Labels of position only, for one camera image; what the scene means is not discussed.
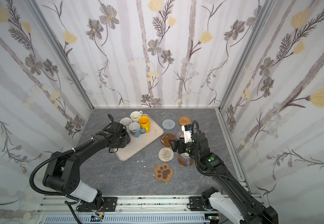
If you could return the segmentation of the beige serving tray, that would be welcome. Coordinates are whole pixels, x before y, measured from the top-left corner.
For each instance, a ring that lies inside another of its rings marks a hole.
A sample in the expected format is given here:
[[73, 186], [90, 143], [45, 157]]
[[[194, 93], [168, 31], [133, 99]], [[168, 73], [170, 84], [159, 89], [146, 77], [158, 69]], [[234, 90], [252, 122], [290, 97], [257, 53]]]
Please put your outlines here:
[[164, 130], [148, 114], [143, 114], [143, 116], [147, 116], [150, 119], [150, 132], [141, 134], [136, 138], [133, 137], [133, 134], [128, 129], [127, 134], [130, 137], [130, 143], [127, 144], [126, 147], [119, 148], [117, 152], [115, 152], [120, 161], [128, 160], [164, 134]]

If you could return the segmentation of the rattan woven round coaster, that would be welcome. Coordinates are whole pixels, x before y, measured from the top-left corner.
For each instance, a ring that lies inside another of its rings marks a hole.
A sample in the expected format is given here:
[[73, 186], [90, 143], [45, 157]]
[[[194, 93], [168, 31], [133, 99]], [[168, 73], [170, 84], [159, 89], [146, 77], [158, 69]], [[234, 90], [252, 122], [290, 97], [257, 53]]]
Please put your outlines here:
[[190, 118], [188, 117], [180, 117], [179, 120], [178, 120], [178, 124], [180, 126], [185, 126], [185, 125], [191, 125], [192, 121]]

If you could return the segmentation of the white patterned round coaster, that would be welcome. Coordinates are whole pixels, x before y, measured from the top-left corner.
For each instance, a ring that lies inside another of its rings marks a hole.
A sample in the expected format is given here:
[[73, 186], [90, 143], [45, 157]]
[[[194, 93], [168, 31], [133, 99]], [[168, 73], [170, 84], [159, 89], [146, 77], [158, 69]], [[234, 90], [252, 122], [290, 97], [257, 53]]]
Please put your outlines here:
[[169, 162], [174, 158], [174, 152], [171, 148], [165, 147], [159, 151], [158, 157], [163, 162]]

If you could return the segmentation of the glossy brown round coaster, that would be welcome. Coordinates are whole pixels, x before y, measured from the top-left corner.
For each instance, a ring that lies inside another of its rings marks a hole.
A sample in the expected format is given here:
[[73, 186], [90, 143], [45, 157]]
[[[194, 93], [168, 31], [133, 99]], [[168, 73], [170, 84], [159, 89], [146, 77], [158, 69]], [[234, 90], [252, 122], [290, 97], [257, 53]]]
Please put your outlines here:
[[175, 140], [175, 136], [171, 133], [166, 133], [161, 137], [161, 143], [166, 146], [166, 147], [170, 147], [171, 144], [169, 143], [169, 140]]

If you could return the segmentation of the blue woven round coaster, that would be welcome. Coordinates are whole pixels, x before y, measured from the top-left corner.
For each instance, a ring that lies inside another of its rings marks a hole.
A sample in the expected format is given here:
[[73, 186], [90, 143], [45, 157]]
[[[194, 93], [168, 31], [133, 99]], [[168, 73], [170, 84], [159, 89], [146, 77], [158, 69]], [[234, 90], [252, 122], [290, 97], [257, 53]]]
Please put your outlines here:
[[171, 120], [171, 119], [165, 119], [163, 122], [162, 122], [162, 125], [163, 125], [163, 128], [166, 129], [166, 130], [172, 130], [175, 128], [176, 126], [176, 123]]

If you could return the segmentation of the brown paw print coaster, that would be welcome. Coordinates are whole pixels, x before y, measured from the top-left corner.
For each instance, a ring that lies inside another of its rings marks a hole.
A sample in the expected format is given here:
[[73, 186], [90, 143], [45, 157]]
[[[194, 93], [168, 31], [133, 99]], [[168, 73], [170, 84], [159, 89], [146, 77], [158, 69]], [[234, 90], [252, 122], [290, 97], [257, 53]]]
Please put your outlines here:
[[174, 171], [169, 167], [167, 163], [157, 164], [156, 168], [154, 169], [154, 175], [157, 181], [168, 183], [171, 180], [173, 174]]

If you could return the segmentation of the pink flower silicone coaster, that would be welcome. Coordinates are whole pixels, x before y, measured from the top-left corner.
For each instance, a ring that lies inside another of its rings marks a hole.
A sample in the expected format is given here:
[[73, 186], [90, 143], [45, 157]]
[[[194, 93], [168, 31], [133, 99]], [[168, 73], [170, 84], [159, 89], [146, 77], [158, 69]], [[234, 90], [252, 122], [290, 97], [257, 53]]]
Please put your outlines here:
[[183, 133], [183, 132], [178, 132], [178, 133], [176, 134], [176, 139], [179, 140], [179, 139], [181, 139], [181, 138], [184, 138], [184, 133]]

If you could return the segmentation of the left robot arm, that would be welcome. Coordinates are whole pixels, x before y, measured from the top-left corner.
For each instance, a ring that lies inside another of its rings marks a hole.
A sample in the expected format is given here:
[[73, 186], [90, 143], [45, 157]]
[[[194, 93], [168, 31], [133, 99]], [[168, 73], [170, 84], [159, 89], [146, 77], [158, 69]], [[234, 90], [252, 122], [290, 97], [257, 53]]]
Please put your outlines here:
[[[49, 159], [38, 165], [30, 175], [30, 187], [43, 195], [65, 196], [92, 203], [98, 199], [99, 191], [81, 180], [80, 166], [102, 149], [107, 148], [114, 153], [129, 143], [127, 127], [111, 121], [88, 141], [63, 153], [55, 152]], [[42, 183], [54, 192], [42, 190], [34, 182], [35, 175], [45, 165], [47, 168]]]

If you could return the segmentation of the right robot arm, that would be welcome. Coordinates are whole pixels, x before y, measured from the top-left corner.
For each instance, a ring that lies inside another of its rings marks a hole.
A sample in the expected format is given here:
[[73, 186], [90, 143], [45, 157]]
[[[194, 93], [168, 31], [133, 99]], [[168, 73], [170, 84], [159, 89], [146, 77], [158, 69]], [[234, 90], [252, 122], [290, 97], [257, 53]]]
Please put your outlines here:
[[230, 200], [224, 199], [220, 192], [213, 192], [206, 196], [212, 209], [222, 213], [234, 224], [277, 224], [279, 222], [276, 210], [272, 206], [265, 207], [253, 197], [230, 173], [223, 160], [210, 150], [204, 133], [194, 133], [189, 142], [184, 138], [169, 142], [174, 152], [187, 153], [195, 161], [198, 172], [212, 177], [229, 196]]

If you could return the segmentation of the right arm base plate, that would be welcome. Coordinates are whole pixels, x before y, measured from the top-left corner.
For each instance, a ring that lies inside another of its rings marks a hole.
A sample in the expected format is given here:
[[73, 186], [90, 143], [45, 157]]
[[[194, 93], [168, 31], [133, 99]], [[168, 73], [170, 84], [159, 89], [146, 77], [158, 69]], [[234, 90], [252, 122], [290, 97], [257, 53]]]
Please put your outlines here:
[[189, 197], [188, 209], [191, 211], [212, 211], [209, 200], [204, 196], [191, 196]]

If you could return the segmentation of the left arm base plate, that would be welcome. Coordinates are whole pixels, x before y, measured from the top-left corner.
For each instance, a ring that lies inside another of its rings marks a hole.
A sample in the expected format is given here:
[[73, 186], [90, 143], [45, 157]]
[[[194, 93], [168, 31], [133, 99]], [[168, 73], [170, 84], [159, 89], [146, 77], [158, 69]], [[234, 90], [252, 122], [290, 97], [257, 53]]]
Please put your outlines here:
[[77, 212], [115, 212], [117, 197], [98, 196], [93, 202], [82, 201], [76, 207]]

